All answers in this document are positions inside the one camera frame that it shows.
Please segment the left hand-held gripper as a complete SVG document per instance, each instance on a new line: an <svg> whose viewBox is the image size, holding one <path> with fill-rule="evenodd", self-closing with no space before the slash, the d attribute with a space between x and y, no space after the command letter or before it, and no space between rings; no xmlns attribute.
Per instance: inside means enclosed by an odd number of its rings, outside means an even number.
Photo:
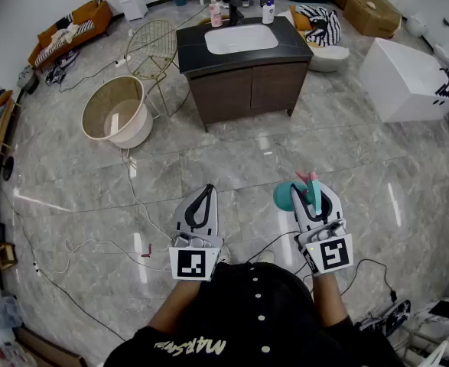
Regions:
<svg viewBox="0 0 449 367"><path fill-rule="evenodd" d="M206 184L180 202L174 213L173 245L168 250L174 280L211 280L223 247L223 239L217 237L218 223L214 185Z"/></svg>

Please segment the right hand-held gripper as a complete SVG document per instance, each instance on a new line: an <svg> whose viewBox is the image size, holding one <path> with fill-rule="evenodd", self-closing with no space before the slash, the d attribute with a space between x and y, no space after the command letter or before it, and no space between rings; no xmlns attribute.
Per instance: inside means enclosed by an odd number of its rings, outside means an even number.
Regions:
<svg viewBox="0 0 449 367"><path fill-rule="evenodd" d="M295 219L301 234L294 237L299 252L305 257L314 277L353 265L352 235L346 230L346 220L340 198L325 183L320 184L321 218L324 226L316 227L305 195L293 183L290 187Z"/></svg>

